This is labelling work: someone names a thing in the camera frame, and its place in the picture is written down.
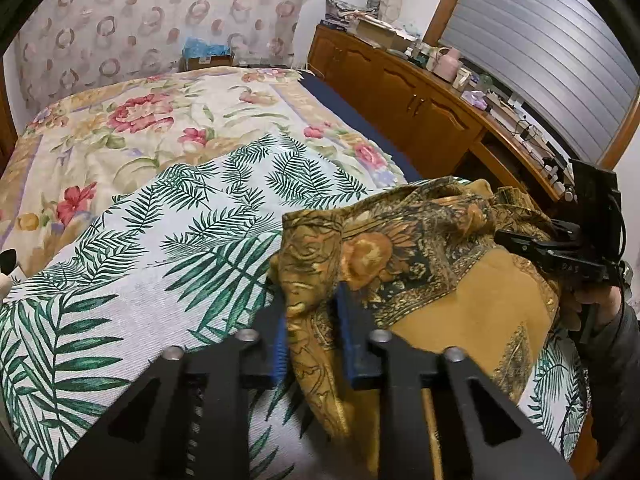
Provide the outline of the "right hand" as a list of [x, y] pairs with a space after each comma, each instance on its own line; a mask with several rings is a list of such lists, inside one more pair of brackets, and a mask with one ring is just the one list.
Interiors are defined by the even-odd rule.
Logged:
[[572, 332], [582, 327], [579, 315], [586, 307], [596, 308], [593, 328], [600, 328], [611, 323], [623, 304], [623, 295], [617, 286], [596, 285], [587, 288], [565, 287], [560, 299], [560, 319], [562, 325]]

